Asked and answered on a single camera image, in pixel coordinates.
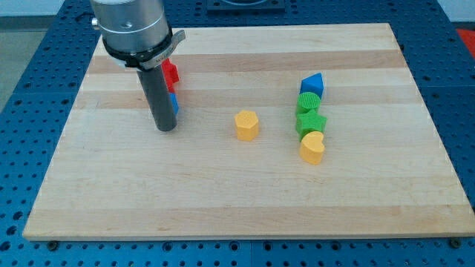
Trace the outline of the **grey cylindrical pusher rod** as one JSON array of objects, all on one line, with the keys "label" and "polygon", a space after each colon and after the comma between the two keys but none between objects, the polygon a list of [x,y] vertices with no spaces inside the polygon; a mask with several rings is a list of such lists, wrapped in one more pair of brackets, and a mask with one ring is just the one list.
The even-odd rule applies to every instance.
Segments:
[{"label": "grey cylindrical pusher rod", "polygon": [[138,71],[137,75],[157,129],[172,131],[177,126],[177,118],[162,68]]}]

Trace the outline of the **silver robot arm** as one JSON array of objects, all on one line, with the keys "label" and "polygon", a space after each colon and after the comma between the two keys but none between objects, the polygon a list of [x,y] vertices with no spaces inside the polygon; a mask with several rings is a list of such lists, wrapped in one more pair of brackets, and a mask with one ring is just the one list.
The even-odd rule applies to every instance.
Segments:
[{"label": "silver robot arm", "polygon": [[185,31],[172,30],[161,0],[91,0],[91,6],[91,24],[101,33],[107,53],[137,71],[156,128],[173,130],[177,118],[163,62],[185,40]]}]

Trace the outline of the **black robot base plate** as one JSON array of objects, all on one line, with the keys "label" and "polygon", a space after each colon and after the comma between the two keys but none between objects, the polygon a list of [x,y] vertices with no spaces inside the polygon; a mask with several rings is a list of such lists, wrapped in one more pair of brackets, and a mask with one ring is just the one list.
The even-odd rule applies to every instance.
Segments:
[{"label": "black robot base plate", "polygon": [[221,11],[283,11],[284,0],[206,0],[208,12]]}]

